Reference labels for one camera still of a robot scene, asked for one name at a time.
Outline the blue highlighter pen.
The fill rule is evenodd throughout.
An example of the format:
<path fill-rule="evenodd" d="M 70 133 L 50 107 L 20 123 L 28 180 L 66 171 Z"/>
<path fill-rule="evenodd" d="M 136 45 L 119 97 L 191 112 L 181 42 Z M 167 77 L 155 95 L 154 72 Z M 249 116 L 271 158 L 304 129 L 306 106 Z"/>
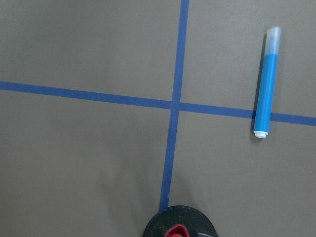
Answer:
<path fill-rule="evenodd" d="M 269 134 L 273 94 L 277 72 L 281 27 L 274 26 L 267 30 L 260 87 L 253 133 L 264 139 Z"/>

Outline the red marker pen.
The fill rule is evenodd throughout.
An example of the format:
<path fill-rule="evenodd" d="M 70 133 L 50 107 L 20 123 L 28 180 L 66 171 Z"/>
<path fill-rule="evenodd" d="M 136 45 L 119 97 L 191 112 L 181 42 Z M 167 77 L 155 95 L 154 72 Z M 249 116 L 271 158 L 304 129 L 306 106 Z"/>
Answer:
<path fill-rule="evenodd" d="M 190 233 L 184 225 L 177 224 L 168 229 L 164 237 L 190 237 Z"/>

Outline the black mesh pen cup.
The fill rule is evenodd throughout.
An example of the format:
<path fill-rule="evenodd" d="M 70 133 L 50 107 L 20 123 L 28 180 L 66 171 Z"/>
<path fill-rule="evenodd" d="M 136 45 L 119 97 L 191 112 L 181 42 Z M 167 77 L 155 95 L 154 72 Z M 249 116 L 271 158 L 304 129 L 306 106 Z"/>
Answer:
<path fill-rule="evenodd" d="M 158 212 L 148 222 L 143 232 L 144 237 L 163 237 L 168 229 L 182 224 L 191 237 L 217 237 L 218 234 L 211 221 L 199 210 L 184 206 L 170 206 Z"/>

